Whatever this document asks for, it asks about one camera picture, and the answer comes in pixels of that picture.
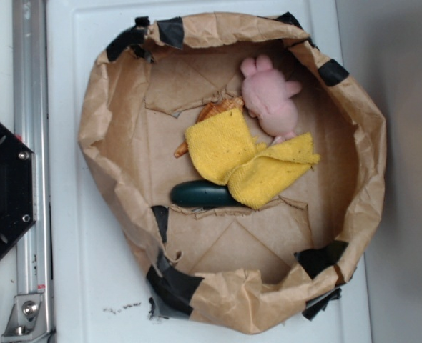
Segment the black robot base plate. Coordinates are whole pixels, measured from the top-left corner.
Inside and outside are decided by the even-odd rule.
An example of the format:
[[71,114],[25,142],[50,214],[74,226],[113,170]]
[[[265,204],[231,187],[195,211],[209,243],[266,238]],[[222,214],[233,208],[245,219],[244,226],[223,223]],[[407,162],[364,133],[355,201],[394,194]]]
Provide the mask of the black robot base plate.
[[34,152],[0,122],[0,260],[35,223]]

